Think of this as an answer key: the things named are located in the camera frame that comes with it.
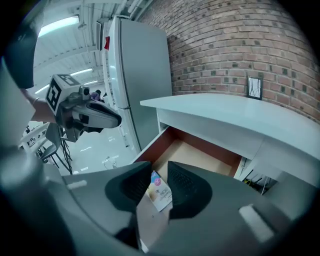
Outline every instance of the refrigerator door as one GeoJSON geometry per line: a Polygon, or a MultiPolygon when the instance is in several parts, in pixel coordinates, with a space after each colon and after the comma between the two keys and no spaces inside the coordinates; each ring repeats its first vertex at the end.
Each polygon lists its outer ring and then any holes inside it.
{"type": "Polygon", "coordinates": [[[122,71],[133,125],[141,149],[159,133],[155,108],[140,101],[172,96],[167,36],[163,30],[122,19],[122,71]]]}
{"type": "Polygon", "coordinates": [[[125,109],[129,107],[129,103],[126,95],[125,80],[122,68],[120,21],[121,20],[118,17],[115,17],[112,21],[109,30],[110,44],[107,56],[115,104],[118,108],[125,109]]]}
{"type": "Polygon", "coordinates": [[[132,150],[135,156],[137,156],[141,152],[141,149],[138,143],[136,131],[132,121],[130,108],[119,108],[118,113],[122,118],[121,127],[124,131],[124,139],[128,142],[130,150],[132,150]]]}

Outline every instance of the white floor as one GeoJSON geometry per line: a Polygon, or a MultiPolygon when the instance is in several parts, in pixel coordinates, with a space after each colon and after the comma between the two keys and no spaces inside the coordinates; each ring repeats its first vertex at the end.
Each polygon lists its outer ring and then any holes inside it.
{"type": "MultiPolygon", "coordinates": [[[[135,157],[130,147],[126,147],[125,140],[118,128],[103,129],[101,133],[84,132],[83,135],[72,143],[67,141],[72,158],[73,174],[91,173],[112,169],[113,165],[121,167],[128,165],[135,157]]],[[[64,160],[61,148],[58,155],[64,160]]],[[[59,165],[61,175],[69,175],[67,169],[54,157],[59,165]]]]}

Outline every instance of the drawer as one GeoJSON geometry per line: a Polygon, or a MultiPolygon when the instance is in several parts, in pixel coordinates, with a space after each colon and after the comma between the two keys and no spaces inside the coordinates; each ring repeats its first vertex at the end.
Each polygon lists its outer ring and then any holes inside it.
{"type": "Polygon", "coordinates": [[[150,161],[167,181],[167,162],[175,161],[234,177],[241,156],[194,135],[168,126],[132,161],[150,161]]]}

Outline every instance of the brick wall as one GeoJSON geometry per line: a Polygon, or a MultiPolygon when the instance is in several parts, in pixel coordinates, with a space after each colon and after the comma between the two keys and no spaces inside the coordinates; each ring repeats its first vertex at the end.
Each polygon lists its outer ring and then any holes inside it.
{"type": "Polygon", "coordinates": [[[244,96],[247,75],[262,99],[320,123],[319,66],[291,17],[271,0],[154,0],[139,20],[165,30],[173,95],[244,96]]]}

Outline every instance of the picture frame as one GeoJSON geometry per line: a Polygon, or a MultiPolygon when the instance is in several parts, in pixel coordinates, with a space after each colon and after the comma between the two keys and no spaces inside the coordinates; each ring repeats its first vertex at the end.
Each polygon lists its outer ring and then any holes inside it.
{"type": "Polygon", "coordinates": [[[262,100],[263,95],[263,76],[251,77],[247,75],[246,97],[262,100]]]}

